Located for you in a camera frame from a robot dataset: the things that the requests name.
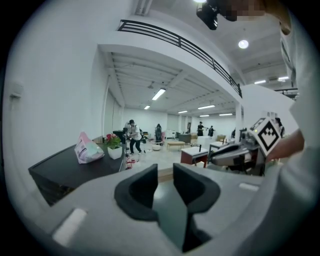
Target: green leaves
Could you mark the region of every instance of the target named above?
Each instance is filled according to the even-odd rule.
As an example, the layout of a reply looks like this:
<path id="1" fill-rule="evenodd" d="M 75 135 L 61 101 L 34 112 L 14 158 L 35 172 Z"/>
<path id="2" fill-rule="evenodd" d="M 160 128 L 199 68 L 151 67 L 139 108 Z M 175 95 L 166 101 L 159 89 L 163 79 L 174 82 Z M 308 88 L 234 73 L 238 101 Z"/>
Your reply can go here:
<path id="1" fill-rule="evenodd" d="M 111 137 L 110 139 L 106 140 L 106 145 L 110 149 L 117 149 L 120 148 L 121 139 L 119 137 Z"/>

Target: hand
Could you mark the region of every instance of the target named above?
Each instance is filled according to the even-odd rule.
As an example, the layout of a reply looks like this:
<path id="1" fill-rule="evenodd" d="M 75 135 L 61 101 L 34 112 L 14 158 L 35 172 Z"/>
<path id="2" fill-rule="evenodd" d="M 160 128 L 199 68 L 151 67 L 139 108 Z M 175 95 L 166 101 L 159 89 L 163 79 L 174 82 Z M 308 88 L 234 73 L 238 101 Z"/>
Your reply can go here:
<path id="1" fill-rule="evenodd" d="M 296 130 L 289 137 L 281 139 L 266 157 L 266 162 L 273 159 L 288 158 L 304 149 L 304 137 L 300 130 Z"/>

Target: potted plant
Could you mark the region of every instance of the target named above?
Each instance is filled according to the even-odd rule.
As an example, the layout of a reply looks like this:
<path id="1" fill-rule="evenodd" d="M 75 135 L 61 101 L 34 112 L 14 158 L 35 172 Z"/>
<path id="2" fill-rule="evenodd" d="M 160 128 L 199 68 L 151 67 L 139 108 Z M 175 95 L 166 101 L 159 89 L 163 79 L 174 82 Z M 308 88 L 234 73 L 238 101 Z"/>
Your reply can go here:
<path id="1" fill-rule="evenodd" d="M 115 135 L 114 133 L 107 134 L 105 143 L 108 147 L 108 154 L 112 159 L 118 159 L 121 157 L 121 139 L 117 135 Z"/>

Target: black desk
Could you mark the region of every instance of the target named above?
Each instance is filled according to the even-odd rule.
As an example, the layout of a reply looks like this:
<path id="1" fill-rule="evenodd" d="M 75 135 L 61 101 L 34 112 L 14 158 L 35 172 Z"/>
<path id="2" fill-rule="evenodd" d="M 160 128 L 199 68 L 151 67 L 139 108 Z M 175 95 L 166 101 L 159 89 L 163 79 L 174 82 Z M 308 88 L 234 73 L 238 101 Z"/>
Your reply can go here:
<path id="1" fill-rule="evenodd" d="M 76 145 L 72 145 L 29 168 L 50 206 L 90 180 L 124 170 L 125 145 L 122 145 L 122 156 L 116 160 L 110 158 L 106 144 L 98 145 L 104 151 L 104 157 L 96 161 L 79 164 Z"/>

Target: black pants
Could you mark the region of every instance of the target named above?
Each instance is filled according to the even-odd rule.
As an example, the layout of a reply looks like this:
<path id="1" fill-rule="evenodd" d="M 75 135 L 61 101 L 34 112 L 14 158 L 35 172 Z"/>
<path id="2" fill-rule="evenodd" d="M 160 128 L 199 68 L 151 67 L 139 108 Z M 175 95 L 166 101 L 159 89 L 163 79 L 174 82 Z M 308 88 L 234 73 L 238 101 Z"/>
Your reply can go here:
<path id="1" fill-rule="evenodd" d="M 141 140 L 135 140 L 135 139 L 133 139 L 133 138 L 131 139 L 131 141 L 130 141 L 130 151 L 131 151 L 131 153 L 134 152 L 134 144 L 135 144 L 136 149 L 137 149 L 139 152 L 141 152 L 140 142 L 141 142 Z"/>

